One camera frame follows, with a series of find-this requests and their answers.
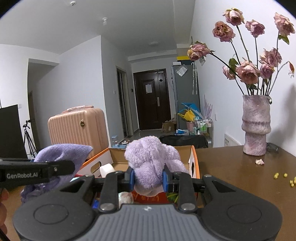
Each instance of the yellow bag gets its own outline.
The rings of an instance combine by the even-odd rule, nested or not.
[[[189,122],[192,122],[195,117],[195,114],[193,114],[192,110],[186,110],[186,113],[184,115],[180,113],[178,113],[178,115]]]

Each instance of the white paper roll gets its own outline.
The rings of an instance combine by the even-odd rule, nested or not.
[[[115,170],[112,167],[112,165],[110,163],[108,163],[108,164],[100,167],[100,172],[101,172],[102,178],[105,178],[108,173],[115,172]]]

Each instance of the tripod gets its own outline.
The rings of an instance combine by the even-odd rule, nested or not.
[[[35,152],[37,153],[37,150],[36,150],[36,148],[34,146],[34,143],[33,143],[32,139],[31,139],[31,137],[30,137],[30,135],[29,135],[29,133],[27,131],[27,128],[30,129],[30,127],[28,126],[28,123],[30,123],[30,122],[31,122],[31,120],[27,120],[26,121],[26,124],[23,125],[23,128],[25,128],[25,130],[24,130],[24,132],[25,132],[24,145],[25,145],[26,140],[27,140],[28,146],[29,146],[29,150],[30,150],[30,155],[35,158],[35,154],[34,153]]]

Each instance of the tile floor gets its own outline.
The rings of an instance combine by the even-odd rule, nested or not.
[[[130,140],[138,140],[142,137],[148,137],[148,136],[156,136],[156,137],[160,137],[163,135],[173,135],[174,133],[163,133],[161,132],[161,129],[158,130],[144,130],[144,131],[137,131],[131,138]]]

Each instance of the black bag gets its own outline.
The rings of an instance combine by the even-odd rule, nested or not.
[[[161,136],[159,138],[161,143],[170,146],[194,146],[195,149],[198,148],[208,148],[208,142],[204,135],[197,136]]]

